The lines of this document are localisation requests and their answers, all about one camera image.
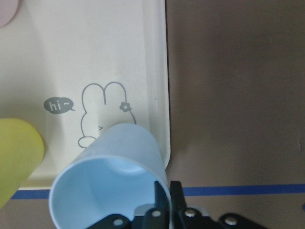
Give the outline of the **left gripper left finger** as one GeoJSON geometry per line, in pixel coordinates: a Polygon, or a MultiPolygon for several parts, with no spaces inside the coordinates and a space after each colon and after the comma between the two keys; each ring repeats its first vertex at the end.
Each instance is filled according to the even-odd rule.
{"type": "Polygon", "coordinates": [[[158,181],[154,182],[155,203],[145,212],[143,229],[168,229],[170,227],[169,200],[158,181]]]}

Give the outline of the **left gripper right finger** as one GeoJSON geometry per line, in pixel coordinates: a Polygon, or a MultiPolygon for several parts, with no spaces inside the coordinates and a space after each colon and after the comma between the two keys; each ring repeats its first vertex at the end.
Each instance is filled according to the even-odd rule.
{"type": "Polygon", "coordinates": [[[187,205],[183,193],[183,187],[180,181],[171,181],[170,195],[172,205],[172,218],[174,229],[186,229],[184,222],[183,211],[186,210],[187,205]]]}

